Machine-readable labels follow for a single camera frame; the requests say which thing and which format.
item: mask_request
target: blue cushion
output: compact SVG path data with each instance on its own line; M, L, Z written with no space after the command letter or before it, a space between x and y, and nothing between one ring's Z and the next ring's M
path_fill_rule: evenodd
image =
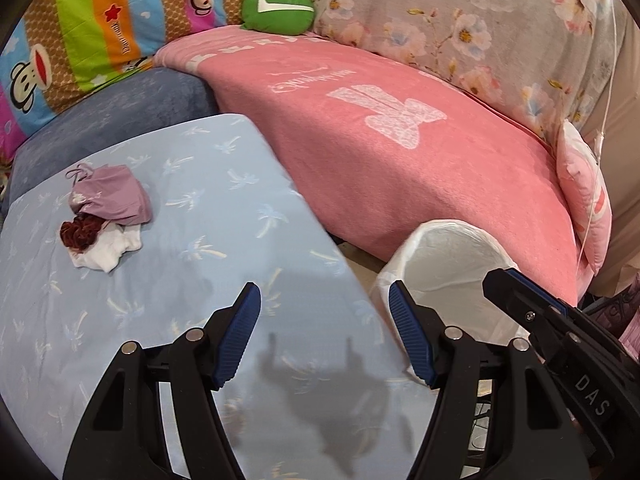
M18 150L2 201L11 203L92 153L160 128L220 113L211 88L168 68L137 73L80 101Z

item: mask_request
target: pink blanket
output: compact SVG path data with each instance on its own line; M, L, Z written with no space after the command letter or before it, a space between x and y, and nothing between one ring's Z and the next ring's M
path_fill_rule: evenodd
M555 161L459 91L356 48L238 27L174 41L155 63L206 79L222 111L248 116L335 235L387 260L422 222L460 219L576 303L584 277Z

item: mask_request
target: green pillow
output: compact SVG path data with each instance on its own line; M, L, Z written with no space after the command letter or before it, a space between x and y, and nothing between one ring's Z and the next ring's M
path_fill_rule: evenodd
M313 23L314 3L311 0L244 0L243 28L298 36Z

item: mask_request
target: white plastic bag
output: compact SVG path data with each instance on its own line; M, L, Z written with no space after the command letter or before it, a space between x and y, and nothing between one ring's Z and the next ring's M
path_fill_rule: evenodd
M371 299L394 327L389 286L402 280L415 302L437 311L478 341L506 345L528 333L482 294L482 280L493 269L518 268L489 233L459 220L420 225L396 251L371 291Z

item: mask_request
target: mattress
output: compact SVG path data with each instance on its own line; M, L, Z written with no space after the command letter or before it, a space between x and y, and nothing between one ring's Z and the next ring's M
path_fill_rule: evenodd
M262 311L236 377L214 394L248 479L405 478L435 396L404 356L304 198L246 117L171 126L89 156L127 164L154 219L110 274L76 269L58 240L64 172L9 211L0 237L0 393L59 478L82 413L126 340L172 342L253 281ZM188 476L168 386L162 415Z

